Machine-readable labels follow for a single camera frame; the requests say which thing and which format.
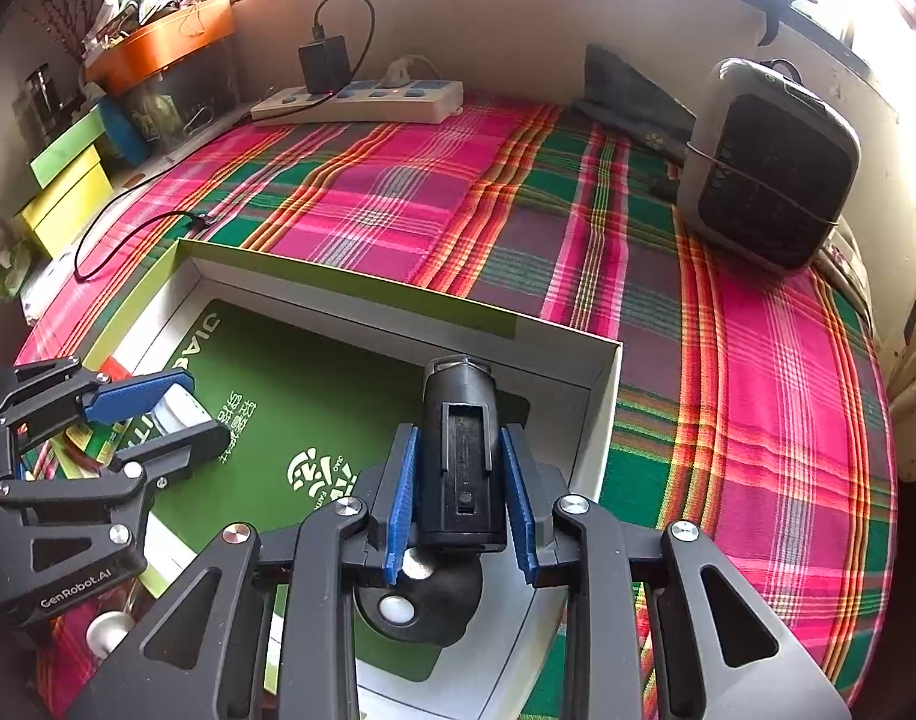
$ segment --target black cord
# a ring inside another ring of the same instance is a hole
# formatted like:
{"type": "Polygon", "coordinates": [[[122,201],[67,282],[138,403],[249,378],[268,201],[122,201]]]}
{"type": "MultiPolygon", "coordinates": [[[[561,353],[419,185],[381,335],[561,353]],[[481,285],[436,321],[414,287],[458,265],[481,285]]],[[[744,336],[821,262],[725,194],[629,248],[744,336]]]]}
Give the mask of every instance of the black cord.
{"type": "MultiPolygon", "coordinates": [[[[322,6],[324,6],[325,3],[328,1],[331,1],[331,0],[322,0],[320,4],[318,5],[318,7],[315,8],[315,17],[314,17],[313,26],[312,26],[313,32],[317,32],[318,30],[322,28],[322,25],[320,24],[318,17],[320,16],[322,6]]],[[[358,74],[358,71],[361,69],[361,66],[364,64],[365,57],[368,56],[368,49],[372,47],[372,40],[375,37],[375,22],[376,22],[375,6],[372,4],[371,0],[361,0],[361,1],[363,1],[365,5],[368,5],[368,12],[369,12],[370,18],[372,19],[372,22],[370,23],[370,27],[368,30],[368,39],[365,41],[365,47],[361,50],[361,56],[358,57],[358,61],[355,64],[354,69],[351,71],[351,79],[354,79],[354,76],[358,74]]],[[[309,111],[312,108],[317,108],[319,105],[323,105],[327,103],[328,100],[331,100],[332,98],[334,98],[335,95],[338,95],[339,92],[341,92],[341,89],[335,89],[332,92],[328,93],[328,95],[326,95],[325,97],[321,98],[320,100],[315,100],[314,103],[304,105],[301,108],[293,109],[286,113],[275,114],[274,116],[269,116],[264,119],[253,119],[252,115],[249,112],[248,114],[245,114],[245,116],[243,116],[237,122],[234,122],[234,124],[232,124],[231,127],[229,127],[229,130],[227,132],[231,132],[232,130],[238,127],[242,127],[243,124],[248,124],[248,122],[259,121],[264,124],[264,122],[268,122],[271,119],[281,119],[285,116],[292,116],[293,114],[296,114],[296,113],[301,113],[303,111],[309,111]]],[[[91,220],[91,223],[87,226],[87,229],[85,230],[85,234],[82,235],[82,237],[80,238],[80,241],[77,242],[77,247],[75,247],[74,276],[75,276],[75,281],[77,281],[77,283],[83,284],[86,281],[90,281],[101,271],[104,271],[104,269],[106,269],[107,267],[107,264],[109,264],[109,262],[111,262],[111,260],[114,259],[115,255],[119,251],[121,251],[122,248],[125,247],[125,244],[128,244],[128,241],[133,239],[133,237],[137,235],[145,227],[151,224],[154,224],[157,221],[163,220],[164,218],[170,218],[170,217],[187,217],[187,218],[190,218],[193,223],[202,225],[203,228],[210,227],[210,225],[212,225],[212,223],[215,222],[214,218],[210,218],[202,214],[195,214],[191,211],[181,211],[178,209],[173,210],[173,211],[165,211],[163,213],[154,215],[152,218],[147,218],[147,220],[144,220],[143,223],[140,223],[140,225],[138,225],[138,227],[135,227],[133,230],[128,230],[128,235],[125,235],[125,237],[123,237],[123,239],[120,240],[119,244],[116,245],[116,247],[114,247],[114,249],[111,250],[111,252],[109,252],[109,255],[107,255],[106,258],[104,258],[104,260],[101,260],[101,263],[95,266],[94,269],[91,269],[91,271],[88,271],[87,274],[82,274],[82,271],[80,271],[80,257],[82,256],[82,247],[85,245],[85,241],[87,240],[88,236],[91,234],[91,231],[94,229],[95,224],[98,223],[98,220],[107,212],[107,210],[109,210],[109,208],[112,205],[114,205],[114,203],[122,199],[122,197],[128,196],[128,194],[131,194],[133,191],[137,189],[141,189],[144,186],[147,186],[149,183],[152,183],[152,181],[157,181],[163,175],[167,175],[167,173],[171,172],[172,170],[175,170],[175,167],[178,167],[178,165],[181,165],[182,162],[184,162],[186,159],[193,156],[194,154],[197,154],[202,148],[204,148],[207,145],[208,143],[203,143],[202,146],[198,146],[195,149],[195,151],[189,151],[185,156],[181,157],[181,159],[179,159],[178,162],[171,165],[171,167],[167,167],[165,170],[162,170],[161,172],[157,172],[154,175],[149,176],[148,178],[145,178],[139,181],[134,186],[128,187],[127,191],[123,191],[123,193],[121,194],[116,194],[116,196],[114,196],[111,200],[107,201],[104,204],[104,206],[101,207],[101,210],[99,210],[98,215],[96,215],[96,217],[93,218],[93,220],[91,220]]]]}

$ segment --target power adapter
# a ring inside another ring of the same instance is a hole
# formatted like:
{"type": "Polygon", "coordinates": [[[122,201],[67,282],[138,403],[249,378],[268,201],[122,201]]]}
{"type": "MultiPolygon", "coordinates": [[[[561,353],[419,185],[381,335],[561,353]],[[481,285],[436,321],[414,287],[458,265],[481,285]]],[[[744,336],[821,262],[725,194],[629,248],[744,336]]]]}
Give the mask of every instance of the power adapter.
{"type": "Polygon", "coordinates": [[[325,37],[325,28],[316,23],[311,29],[314,42],[298,49],[298,61],[309,95],[327,95],[351,83],[351,65],[344,35],[325,37]]]}

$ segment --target orange container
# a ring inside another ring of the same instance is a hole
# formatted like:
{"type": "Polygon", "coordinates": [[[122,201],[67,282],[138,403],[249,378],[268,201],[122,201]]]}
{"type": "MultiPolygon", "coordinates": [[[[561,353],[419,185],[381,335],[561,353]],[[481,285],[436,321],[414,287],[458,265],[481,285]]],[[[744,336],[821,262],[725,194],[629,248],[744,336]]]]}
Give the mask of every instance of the orange container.
{"type": "Polygon", "coordinates": [[[109,95],[121,95],[160,70],[234,33],[230,0],[207,0],[158,19],[101,53],[85,69],[109,95]]]}

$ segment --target tablecloth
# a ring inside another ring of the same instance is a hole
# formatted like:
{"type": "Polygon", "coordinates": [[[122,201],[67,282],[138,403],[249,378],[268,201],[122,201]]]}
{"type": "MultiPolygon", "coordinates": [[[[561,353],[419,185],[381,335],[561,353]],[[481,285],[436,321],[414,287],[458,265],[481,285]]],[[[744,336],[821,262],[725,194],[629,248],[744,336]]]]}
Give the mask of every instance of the tablecloth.
{"type": "MultiPolygon", "coordinates": [[[[142,220],[193,209],[218,220],[207,240],[619,338],[601,503],[646,526],[700,523],[851,698],[884,617],[896,511],[868,333],[815,272],[773,279],[687,234],[650,194],[673,173],[618,132],[522,100],[469,97],[440,125],[249,124],[136,201],[85,269],[142,220]]],[[[19,362],[87,350],[187,229],[163,220],[65,285],[19,362]]],[[[637,612],[653,713],[640,594],[637,612]]],[[[526,713],[557,713],[562,656],[558,637],[526,713]]]]}

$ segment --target blue gripper pad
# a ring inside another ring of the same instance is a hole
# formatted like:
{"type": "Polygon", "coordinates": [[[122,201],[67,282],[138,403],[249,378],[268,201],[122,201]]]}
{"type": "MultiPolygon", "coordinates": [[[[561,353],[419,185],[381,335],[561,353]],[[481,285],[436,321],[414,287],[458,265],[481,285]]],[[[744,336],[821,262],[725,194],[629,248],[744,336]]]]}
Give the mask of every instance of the blue gripper pad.
{"type": "Polygon", "coordinates": [[[528,503],[528,490],[524,488],[522,469],[514,454],[512,437],[507,428],[501,428],[501,454],[505,463],[505,503],[512,525],[514,556],[528,584],[535,581],[538,572],[538,555],[535,551],[535,518],[528,503]]]}
{"type": "Polygon", "coordinates": [[[411,515],[415,499],[415,454],[418,451],[418,428],[408,434],[404,448],[402,474],[394,490],[392,512],[388,517],[388,553],[385,555],[385,581],[392,586],[402,570],[404,551],[408,548],[408,533],[411,531],[411,515]]]}
{"type": "Polygon", "coordinates": [[[176,384],[189,392],[195,391],[195,380],[180,368],[100,386],[92,401],[83,409],[85,420],[113,425],[148,413],[162,395],[176,384]]]}

